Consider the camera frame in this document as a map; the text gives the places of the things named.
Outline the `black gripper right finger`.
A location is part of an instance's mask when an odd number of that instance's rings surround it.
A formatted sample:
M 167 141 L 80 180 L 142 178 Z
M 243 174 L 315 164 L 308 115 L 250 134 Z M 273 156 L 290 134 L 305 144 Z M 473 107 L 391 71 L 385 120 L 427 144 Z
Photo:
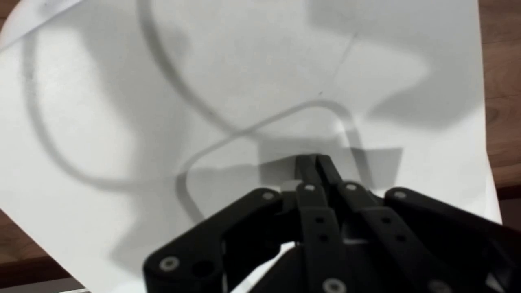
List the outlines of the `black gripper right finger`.
M 504 293 L 521 293 L 521 232 L 406 187 L 385 193 L 429 248 L 483 283 L 494 276 Z

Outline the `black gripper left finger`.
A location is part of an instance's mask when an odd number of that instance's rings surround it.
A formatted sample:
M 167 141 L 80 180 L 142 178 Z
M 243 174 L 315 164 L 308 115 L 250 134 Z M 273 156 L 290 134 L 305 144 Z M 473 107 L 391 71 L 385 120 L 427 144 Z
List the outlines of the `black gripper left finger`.
M 255 188 L 152 252 L 147 293 L 227 293 L 292 239 L 295 196 Z

